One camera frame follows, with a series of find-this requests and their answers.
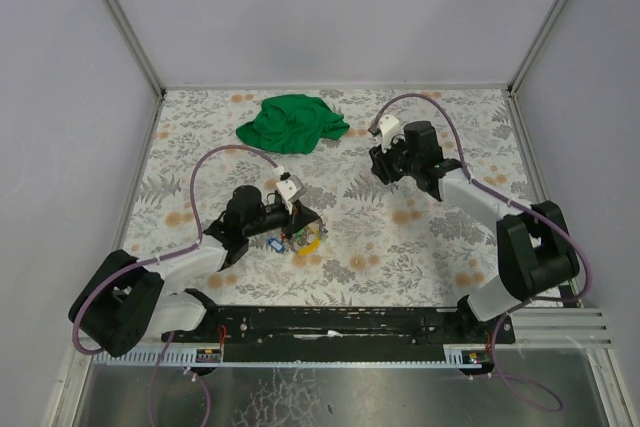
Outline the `blue key tag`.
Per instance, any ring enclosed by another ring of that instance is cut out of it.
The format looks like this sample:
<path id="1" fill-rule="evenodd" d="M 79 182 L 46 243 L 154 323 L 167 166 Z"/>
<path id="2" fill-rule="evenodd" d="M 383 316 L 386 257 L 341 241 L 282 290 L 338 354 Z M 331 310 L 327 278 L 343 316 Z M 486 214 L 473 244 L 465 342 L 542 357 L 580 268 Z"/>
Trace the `blue key tag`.
<path id="1" fill-rule="evenodd" d="M 274 250 L 275 252 L 283 253 L 283 252 L 285 251 L 285 246 L 284 246 L 284 244 L 283 244 L 281 241 L 279 241 L 279 240 L 277 240 L 277 239 L 275 239 L 275 238 L 271 238 L 271 239 L 269 239 L 269 240 L 267 241 L 267 245 L 268 245 L 272 250 Z"/>

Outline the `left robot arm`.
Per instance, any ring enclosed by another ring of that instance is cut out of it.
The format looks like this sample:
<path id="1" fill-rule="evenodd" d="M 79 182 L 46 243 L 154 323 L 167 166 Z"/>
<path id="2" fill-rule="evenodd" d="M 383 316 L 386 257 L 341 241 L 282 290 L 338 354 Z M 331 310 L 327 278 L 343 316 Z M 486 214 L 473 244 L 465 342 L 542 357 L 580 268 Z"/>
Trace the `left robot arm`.
<path id="1" fill-rule="evenodd" d="M 273 196 L 266 204 L 257 188 L 236 188 L 198 241 L 158 257 L 140 260 L 123 249 L 111 252 L 69 309 L 76 350 L 120 357 L 146 336 L 196 330 L 207 307 L 190 290 L 193 278 L 233 266 L 253 236 L 278 230 L 290 239 L 319 221 L 297 194 Z"/>

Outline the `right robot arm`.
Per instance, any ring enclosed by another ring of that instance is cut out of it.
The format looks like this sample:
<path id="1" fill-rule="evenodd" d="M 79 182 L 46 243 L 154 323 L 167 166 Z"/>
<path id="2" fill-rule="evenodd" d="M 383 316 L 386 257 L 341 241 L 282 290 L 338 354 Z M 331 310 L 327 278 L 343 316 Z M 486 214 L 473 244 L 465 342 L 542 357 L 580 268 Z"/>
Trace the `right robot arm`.
<path id="1" fill-rule="evenodd" d="M 444 157 L 429 121 L 402 126 L 385 115 L 372 131 L 381 144 L 369 151 L 371 171 L 383 184 L 410 177 L 420 191 L 463 210 L 496 238 L 498 274 L 459 301 L 461 312 L 487 322 L 578 275 L 575 248 L 560 234 L 566 223 L 556 204 L 520 208 L 498 198 L 472 181 L 461 161 Z"/>

